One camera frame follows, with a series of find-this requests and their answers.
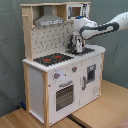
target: cabinet handle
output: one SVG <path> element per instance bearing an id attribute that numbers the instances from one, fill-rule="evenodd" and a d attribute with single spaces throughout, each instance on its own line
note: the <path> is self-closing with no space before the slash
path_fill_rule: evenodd
<path id="1" fill-rule="evenodd" d="M 84 80 L 84 87 L 82 87 L 82 90 L 85 90 L 85 88 L 86 88 L 86 82 L 87 82 L 87 80 L 86 80 L 86 77 L 85 77 L 85 76 L 83 76 L 83 80 Z"/>
<path id="2" fill-rule="evenodd" d="M 70 15 L 68 16 L 68 19 L 71 19 L 71 17 L 72 17 L 72 7 L 71 6 L 69 6 L 69 10 L 70 10 Z"/>
<path id="3" fill-rule="evenodd" d="M 61 84 L 61 85 L 59 85 L 59 87 L 66 87 L 66 86 L 70 85 L 72 82 L 73 82 L 73 81 L 71 80 L 71 81 L 69 81 L 69 82 L 66 83 L 66 84 Z"/>

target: wooden table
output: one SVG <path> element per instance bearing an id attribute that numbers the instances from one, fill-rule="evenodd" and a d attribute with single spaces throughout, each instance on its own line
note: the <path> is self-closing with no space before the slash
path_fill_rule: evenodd
<path id="1" fill-rule="evenodd" d="M 128 118 L 128 89 L 102 80 L 102 96 L 71 117 L 87 128 L 115 128 Z"/>
<path id="2" fill-rule="evenodd" d="M 23 109 L 0 118 L 0 128 L 44 128 L 37 119 Z M 69 118 L 64 118 L 50 128 L 81 128 Z"/>

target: knob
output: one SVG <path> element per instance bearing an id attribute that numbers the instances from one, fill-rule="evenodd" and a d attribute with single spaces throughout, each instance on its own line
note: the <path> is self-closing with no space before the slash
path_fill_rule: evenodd
<path id="1" fill-rule="evenodd" d="M 55 73 L 55 74 L 54 74 L 54 78 L 55 78 L 55 79 L 59 78 L 59 76 L 60 76 L 60 74 L 58 74 L 58 73 Z"/>
<path id="2" fill-rule="evenodd" d="M 73 68 L 72 68 L 72 71 L 73 71 L 73 72 L 76 72 L 76 70 L 77 70 L 77 67 L 73 67 Z"/>

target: wooden toy kitchen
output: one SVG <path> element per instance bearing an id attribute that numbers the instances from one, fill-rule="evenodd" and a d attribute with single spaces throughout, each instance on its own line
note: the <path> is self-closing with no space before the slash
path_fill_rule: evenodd
<path id="1" fill-rule="evenodd" d="M 76 16 L 89 18 L 90 2 L 22 4 L 26 108 L 49 127 L 101 95 L 105 49 L 85 44 L 67 51 Z"/>

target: gray wall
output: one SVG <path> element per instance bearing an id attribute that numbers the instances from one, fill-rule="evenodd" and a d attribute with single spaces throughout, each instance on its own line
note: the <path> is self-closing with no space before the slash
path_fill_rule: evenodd
<path id="1" fill-rule="evenodd" d="M 106 23 L 128 11 L 128 0 L 122 3 L 121 0 L 89 1 L 92 2 L 90 19 L 98 24 Z M 12 112 L 21 101 L 25 101 L 22 66 L 25 54 L 20 4 L 43 2 L 66 1 L 0 1 L 0 116 Z M 98 36 L 86 42 L 106 48 L 103 78 L 128 88 L 128 30 Z"/>

